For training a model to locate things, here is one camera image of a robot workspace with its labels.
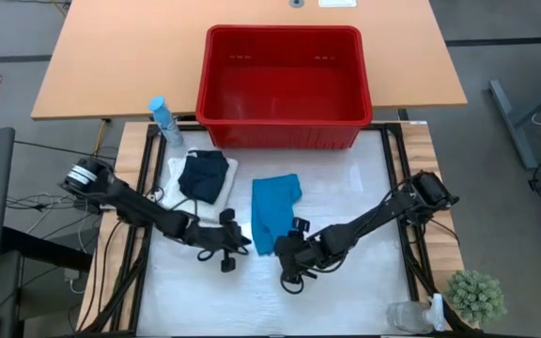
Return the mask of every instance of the gray floor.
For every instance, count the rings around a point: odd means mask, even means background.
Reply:
[[[432,0],[431,4],[446,39],[541,37],[541,0]],[[62,23],[63,17],[51,5],[0,0],[0,56],[50,54]],[[411,109],[410,118],[429,121],[444,181],[462,197],[453,215],[467,269],[487,272],[502,282],[509,314],[485,329],[541,336],[541,201],[530,191],[527,180],[531,173],[521,166],[486,92],[487,82],[498,78],[514,101],[531,95],[541,85],[541,45],[459,47],[449,51],[469,104]],[[0,127],[14,127],[19,140],[91,152],[99,121],[30,119],[46,69],[46,62],[0,64],[4,77]],[[377,116],[394,119],[394,112],[380,111]],[[105,146],[118,145],[123,124],[115,120],[106,129]],[[541,128],[528,126],[527,130],[541,159]],[[16,145],[9,194],[62,193],[56,183],[78,158]],[[33,211],[12,211],[7,214],[7,226],[21,230],[40,216]],[[80,210],[63,211],[45,218],[34,234],[43,236],[83,215]],[[72,227],[60,232],[57,240],[77,246],[76,231]],[[89,231],[85,238],[92,236],[93,230]],[[25,273],[29,277],[43,269],[32,263]],[[70,333],[67,310],[80,301],[80,296],[70,293],[62,271],[58,272],[31,285],[32,294],[55,295],[56,301],[28,301],[26,316],[45,316],[27,322],[27,337]],[[77,312],[71,313],[73,321]]]

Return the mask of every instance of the bottle cap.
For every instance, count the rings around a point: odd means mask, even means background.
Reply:
[[[149,110],[155,112],[164,106],[164,97],[153,98],[149,102]]]
[[[446,319],[443,316],[443,298],[441,294],[433,294],[433,300],[431,301],[431,308],[423,311],[425,321],[428,324],[433,325],[433,328],[437,331],[443,331],[446,329]]]

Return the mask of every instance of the blue cloth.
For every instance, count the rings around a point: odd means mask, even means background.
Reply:
[[[252,185],[252,236],[258,254],[272,254],[279,236],[292,228],[293,209],[301,197],[295,174],[255,179]]]

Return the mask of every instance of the black metal frame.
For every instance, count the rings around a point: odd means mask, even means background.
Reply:
[[[541,44],[539,38],[471,38],[445,40],[446,47],[519,46]]]
[[[4,226],[1,233],[0,253],[13,250],[20,252],[23,257],[87,273],[93,260],[90,253],[83,253]]]
[[[205,131],[206,129],[199,125],[188,125],[188,126],[179,126],[179,129],[182,131]],[[402,173],[404,175],[403,178],[410,177],[410,167],[409,167],[409,161],[406,154],[406,149],[404,145],[404,137],[402,134],[402,129],[400,127],[400,124],[398,123],[383,123],[383,124],[373,124],[366,128],[363,128],[365,131],[378,131],[381,135],[381,142],[383,144],[384,149],[384,156],[388,171],[388,177],[390,179],[390,185],[395,187],[397,184],[397,178],[395,175],[395,166],[394,166],[394,157],[392,155],[392,148],[390,143],[390,133],[394,136],[397,149],[398,149],[398,156],[400,159],[400,165],[402,166]],[[153,145],[153,139],[158,135],[157,128],[155,125],[150,126],[150,128],[147,131],[147,139],[146,139],[146,145],[144,149],[144,155],[142,159],[142,165],[141,170],[139,173],[139,179],[137,184],[137,191],[140,193],[143,193],[143,190],[145,188],[145,181],[147,177],[147,167],[149,165],[149,160],[151,156],[151,148]],[[160,179],[160,174],[162,172],[162,163],[163,163],[163,156],[165,153],[165,140],[161,138],[160,146],[158,149],[158,157],[156,159],[155,164],[155,172],[154,172],[154,178],[153,178],[153,185],[152,187],[156,187],[158,184],[158,181]],[[410,242],[409,242],[409,236],[407,232],[407,225],[398,221],[398,234],[400,237],[400,244],[402,249],[402,255],[403,259],[407,254],[407,250],[409,249]],[[429,257],[426,250],[425,245],[425,239],[423,237],[423,234],[421,233],[421,229],[419,227],[415,227],[415,237],[416,237],[416,246],[418,254],[421,258],[421,264],[423,266],[424,271],[430,271],[429,266]],[[129,270],[129,266],[131,264],[131,257],[133,255],[134,251],[134,244],[137,240],[137,232],[131,229],[128,234],[127,238],[127,244],[125,248],[125,254],[123,256],[123,263],[121,266],[121,276],[125,276],[125,274]],[[146,246],[146,250],[148,250],[149,245],[151,241],[151,229],[147,229],[144,237],[142,246]],[[409,286],[409,294],[411,300],[419,300],[419,290],[417,288],[414,272],[412,269],[405,265],[406,267],[406,275],[407,275],[407,282]],[[135,284],[135,292],[132,300],[132,307],[131,307],[131,318],[129,323],[129,328],[127,330],[118,330],[119,327],[119,319],[122,311],[122,306],[119,306],[112,318],[112,325],[111,325],[111,332],[107,333],[96,333],[93,336],[94,337],[102,337],[102,336],[114,336],[114,334],[119,334],[121,336],[134,336],[136,334],[137,330],[137,321],[139,319],[139,312],[141,309],[141,299],[143,296],[143,284],[146,277],[146,271],[147,269],[143,269],[142,272],[139,273],[137,277],[137,281]],[[433,277],[431,276],[430,272],[426,273],[427,278],[431,283],[433,283]]]

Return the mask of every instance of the white towel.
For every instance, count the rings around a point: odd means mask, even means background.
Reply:
[[[185,161],[186,158],[173,158],[168,160],[170,179],[168,180],[166,187],[164,187],[164,197],[162,198],[162,201],[160,201],[162,206],[165,208],[174,207],[187,198],[180,191],[180,187],[178,185],[178,178],[183,174],[183,170],[185,170]],[[203,201],[197,201],[197,216],[203,222],[218,223],[218,216],[226,207],[226,201],[231,193],[231,188],[233,188],[233,180],[235,179],[235,173],[237,172],[238,167],[238,162],[236,160],[226,159],[226,162],[229,164],[229,168],[226,170],[224,184],[221,188],[221,192],[216,198],[216,202],[211,205]],[[185,201],[183,204],[177,207],[177,210],[183,210],[195,214],[195,203],[192,200]]]

